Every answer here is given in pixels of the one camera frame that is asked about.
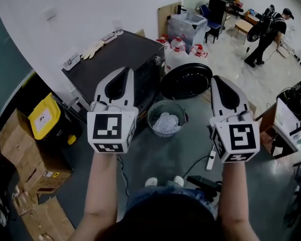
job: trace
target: black and white marker cube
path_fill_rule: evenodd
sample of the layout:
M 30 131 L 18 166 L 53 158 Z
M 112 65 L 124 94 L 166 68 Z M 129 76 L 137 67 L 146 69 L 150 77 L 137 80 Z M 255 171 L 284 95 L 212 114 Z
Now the black and white marker cube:
M 260 151 L 258 122 L 215 123 L 212 140 L 223 163 L 247 162 Z
M 88 143 L 98 153 L 127 153 L 136 126 L 134 111 L 87 113 Z

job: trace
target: concrete floor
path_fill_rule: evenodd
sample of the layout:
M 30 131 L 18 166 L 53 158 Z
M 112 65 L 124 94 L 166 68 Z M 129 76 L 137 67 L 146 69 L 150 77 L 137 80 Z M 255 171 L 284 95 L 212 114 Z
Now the concrete floor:
M 212 148 L 209 132 L 206 128 L 212 111 L 209 104 L 200 98 L 179 102 L 189 115 L 189 122 L 172 139 L 165 140 L 155 136 L 151 129 L 144 129 L 134 137 L 129 153 L 122 155 L 124 171 L 129 181 L 129 192 L 143 187 L 147 178 L 156 176 L 159 184 L 164 184 L 176 175 L 183 175 L 200 157 L 207 155 Z M 73 168 L 73 175 L 54 195 L 57 196 L 72 224 L 77 227 L 83 215 L 87 181 L 93 150 L 83 136 L 64 155 Z M 212 181 L 222 180 L 222 167 L 219 159 L 214 162 L 211 171 L 205 171 L 206 159 L 199 162 L 191 175 L 202 175 Z M 261 240 L 288 240 L 283 216 L 294 192 L 296 184 L 293 171 L 274 160 L 263 148 L 246 164 L 250 221 Z M 126 196 L 124 182 L 118 168 L 118 219 L 124 215 Z M 13 176 L 8 194 L 11 197 L 18 175 Z M 190 183 L 186 187 L 194 188 Z M 42 195 L 40 202 L 52 195 Z M 11 205 L 12 216 L 16 221 L 9 222 L 13 240 L 31 240 L 21 219 Z
M 226 25 L 233 26 L 235 19 L 228 20 Z M 301 66 L 293 57 L 284 59 L 277 53 L 263 66 L 255 69 L 244 65 L 246 45 L 243 45 L 244 34 L 238 38 L 231 37 L 232 28 L 223 31 L 215 44 L 209 36 L 204 50 L 209 52 L 209 65 L 214 74 L 229 78 L 243 89 L 249 100 L 257 106 L 257 113 L 266 110 L 266 104 L 273 104 L 275 97 L 285 87 L 292 86 L 301 80 Z M 265 58 L 269 57 L 275 47 L 269 47 Z M 175 175 L 184 172 L 200 157 L 207 155 L 213 142 L 209 139 L 206 128 L 212 117 L 209 104 L 200 98 L 179 102 L 189 115 L 189 122 L 172 139 L 164 140 L 155 136 L 149 128 L 134 137 L 129 153 L 123 155 L 124 171 L 129 180 L 129 192 L 143 187 L 149 177 L 157 177 L 159 184 L 164 184 Z M 87 181 L 93 150 L 87 143 L 86 129 L 83 136 L 64 155 L 74 172 L 54 195 L 57 196 L 72 224 L 77 227 L 83 215 Z M 292 164 L 301 160 L 301 156 L 293 155 L 282 160 L 274 160 L 263 148 L 250 162 L 246 163 L 250 221 L 260 240 L 289 240 L 290 229 L 285 227 L 283 216 L 289 205 L 296 184 L 293 180 Z M 205 171 L 206 159 L 199 162 L 191 175 L 202 175 L 212 181 L 222 179 L 223 165 L 215 160 L 213 169 Z M 11 196 L 18 175 L 13 176 L 9 184 L 8 195 Z M 124 182 L 118 168 L 118 219 L 124 215 L 126 196 Z M 51 195 L 42 195 L 44 202 Z M 21 219 L 17 217 L 11 205 L 12 215 L 16 221 L 9 222 L 13 240 L 31 240 Z
M 273 42 L 264 52 L 263 60 L 271 58 L 263 66 L 254 69 L 244 63 L 247 47 L 250 50 L 247 56 L 258 46 L 258 41 L 249 43 L 243 41 L 245 34 L 239 32 L 236 38 L 236 19 L 231 16 L 225 22 L 219 39 L 208 36 L 207 44 L 204 43 L 204 51 L 208 52 L 208 65 L 213 74 L 226 77 L 238 85 L 247 95 L 248 99 L 257 106 L 256 116 L 266 110 L 267 103 L 274 104 L 276 96 L 286 87 L 291 87 L 301 81 L 301 65 L 293 56 L 282 57 L 275 52 L 276 43 Z

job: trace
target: jeans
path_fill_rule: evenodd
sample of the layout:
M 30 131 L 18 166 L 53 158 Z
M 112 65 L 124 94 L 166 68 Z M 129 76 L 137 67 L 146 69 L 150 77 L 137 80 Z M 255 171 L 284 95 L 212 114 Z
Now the jeans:
M 147 186 L 135 192 L 134 195 L 130 196 L 128 199 L 126 211 L 129 211 L 138 203 L 148 198 L 151 198 L 152 196 L 163 195 L 163 194 L 183 194 L 183 195 L 193 197 L 213 214 L 214 211 L 213 206 L 209 201 L 205 199 L 205 194 L 203 191 L 183 188 L 182 186 L 180 186 L 179 184 L 173 181 L 169 181 L 167 183 L 167 186 L 164 187 Z

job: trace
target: cardboard box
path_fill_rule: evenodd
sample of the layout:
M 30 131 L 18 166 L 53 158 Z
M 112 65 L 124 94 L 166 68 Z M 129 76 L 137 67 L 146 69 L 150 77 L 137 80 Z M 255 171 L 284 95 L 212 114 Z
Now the cardboard box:
M 21 218 L 34 241 L 67 241 L 75 230 L 56 197 Z
M 16 185 L 16 192 L 12 196 L 13 204 L 19 216 L 38 206 L 38 195 L 31 194 L 24 190 L 21 182 Z
M 29 193 L 53 193 L 72 173 L 61 151 L 45 141 L 32 143 L 16 168 Z
M 17 109 L 11 114 L 0 132 L 0 150 L 15 166 L 35 142 L 28 118 Z

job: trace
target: power strip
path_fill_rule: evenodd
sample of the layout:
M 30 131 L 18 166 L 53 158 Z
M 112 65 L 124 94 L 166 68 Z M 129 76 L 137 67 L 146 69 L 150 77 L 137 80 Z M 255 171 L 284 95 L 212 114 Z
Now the power strip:
M 206 170 L 210 171 L 213 167 L 214 159 L 215 159 L 216 152 L 211 151 L 209 160 L 207 161 Z

